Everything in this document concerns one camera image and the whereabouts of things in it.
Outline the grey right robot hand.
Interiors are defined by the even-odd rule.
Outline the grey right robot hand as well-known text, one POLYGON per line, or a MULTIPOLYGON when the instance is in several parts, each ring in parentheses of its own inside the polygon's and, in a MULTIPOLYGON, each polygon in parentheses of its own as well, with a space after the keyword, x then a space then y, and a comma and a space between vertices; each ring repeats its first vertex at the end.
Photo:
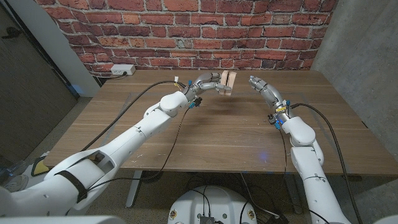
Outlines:
POLYGON ((289 106, 276 88, 255 76, 250 76, 249 83, 254 90, 262 95, 278 118, 284 121, 291 118, 289 115, 289 106))

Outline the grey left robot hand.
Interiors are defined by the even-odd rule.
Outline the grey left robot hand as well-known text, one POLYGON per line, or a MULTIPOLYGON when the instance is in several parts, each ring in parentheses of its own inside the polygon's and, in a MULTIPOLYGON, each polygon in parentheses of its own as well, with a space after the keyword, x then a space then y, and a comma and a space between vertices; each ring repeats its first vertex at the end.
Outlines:
POLYGON ((207 90, 229 90, 230 87, 221 84, 221 74, 216 72, 201 74, 191 85, 185 87, 182 93, 188 101, 193 101, 207 90))

